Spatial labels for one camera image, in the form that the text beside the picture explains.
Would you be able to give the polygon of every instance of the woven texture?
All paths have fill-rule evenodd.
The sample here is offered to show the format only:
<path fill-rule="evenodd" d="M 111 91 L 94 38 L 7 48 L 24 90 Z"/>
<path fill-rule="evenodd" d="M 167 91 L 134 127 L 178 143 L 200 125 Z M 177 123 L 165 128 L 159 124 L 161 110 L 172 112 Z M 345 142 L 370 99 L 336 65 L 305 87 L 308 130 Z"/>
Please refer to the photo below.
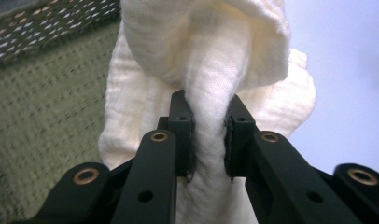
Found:
<path fill-rule="evenodd" d="M 70 10 L 80 7 L 74 5 Z M 118 12 L 119 5 L 114 7 Z M 22 15 L 33 15 L 35 8 L 30 9 Z M 93 15 L 99 9 L 78 13 Z M 55 7 L 44 20 L 59 11 Z M 84 15 L 78 17 L 80 21 L 89 18 Z M 48 41 L 33 45 L 33 35 L 4 31 L 22 44 L 10 46 L 8 41 L 0 48 L 4 54 L 0 57 L 0 223 L 33 216 L 68 169 L 84 161 L 100 161 L 97 139 L 104 125 L 105 81 L 119 24 L 111 17 L 94 23 L 97 20 L 101 19 L 73 23 L 86 24 L 87 29 L 62 28 L 65 36 L 70 32 L 75 36 L 46 36 Z M 39 23 L 27 27 L 44 29 Z"/>
<path fill-rule="evenodd" d="M 0 62 L 119 15 L 117 0 L 51 0 L 0 16 Z"/>

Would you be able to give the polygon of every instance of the green mat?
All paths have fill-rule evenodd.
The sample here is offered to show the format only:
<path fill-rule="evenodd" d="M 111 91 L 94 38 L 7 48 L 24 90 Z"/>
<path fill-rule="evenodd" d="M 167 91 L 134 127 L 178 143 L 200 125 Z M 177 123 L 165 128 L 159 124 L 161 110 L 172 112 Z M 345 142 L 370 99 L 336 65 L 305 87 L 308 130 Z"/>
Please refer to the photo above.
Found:
<path fill-rule="evenodd" d="M 100 161 L 119 21 L 0 64 L 0 223 L 33 216 L 69 168 Z"/>

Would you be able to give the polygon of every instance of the white surface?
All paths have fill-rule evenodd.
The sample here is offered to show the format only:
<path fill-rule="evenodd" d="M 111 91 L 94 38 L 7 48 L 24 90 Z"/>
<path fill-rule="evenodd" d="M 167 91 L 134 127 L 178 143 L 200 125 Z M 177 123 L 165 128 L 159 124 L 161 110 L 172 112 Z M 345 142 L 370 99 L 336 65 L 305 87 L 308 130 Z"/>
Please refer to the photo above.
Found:
<path fill-rule="evenodd" d="M 317 89 L 290 142 L 327 173 L 354 162 L 379 172 L 379 1 L 286 1 L 291 44 Z"/>

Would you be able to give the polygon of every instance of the fabric fold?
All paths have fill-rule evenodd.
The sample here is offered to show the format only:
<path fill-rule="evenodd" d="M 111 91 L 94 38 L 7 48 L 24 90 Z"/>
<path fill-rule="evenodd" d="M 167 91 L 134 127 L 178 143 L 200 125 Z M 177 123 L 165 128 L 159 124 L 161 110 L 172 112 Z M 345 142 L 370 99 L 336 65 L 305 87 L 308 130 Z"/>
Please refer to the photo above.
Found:
<path fill-rule="evenodd" d="M 288 49 L 281 1 L 122 1 L 99 139 L 113 169 L 184 89 L 193 112 L 197 167 L 178 180 L 177 223 L 255 223 L 244 180 L 224 170 L 224 118 L 238 93 L 261 130 L 289 136 L 315 100 L 306 55 Z"/>

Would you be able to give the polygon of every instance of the white towel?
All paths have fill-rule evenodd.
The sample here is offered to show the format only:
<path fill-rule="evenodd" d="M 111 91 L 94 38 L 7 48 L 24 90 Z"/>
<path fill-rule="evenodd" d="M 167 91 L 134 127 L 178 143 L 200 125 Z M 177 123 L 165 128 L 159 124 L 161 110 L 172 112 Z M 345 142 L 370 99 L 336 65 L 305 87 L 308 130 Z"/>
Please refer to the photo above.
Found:
<path fill-rule="evenodd" d="M 306 56 L 288 49 L 283 3 L 275 0 L 123 0 L 99 139 L 113 169 L 184 89 L 196 122 L 197 167 L 178 180 L 177 223 L 255 223 L 244 181 L 224 170 L 224 118 L 235 93 L 261 130 L 289 136 L 309 116 L 315 87 Z"/>

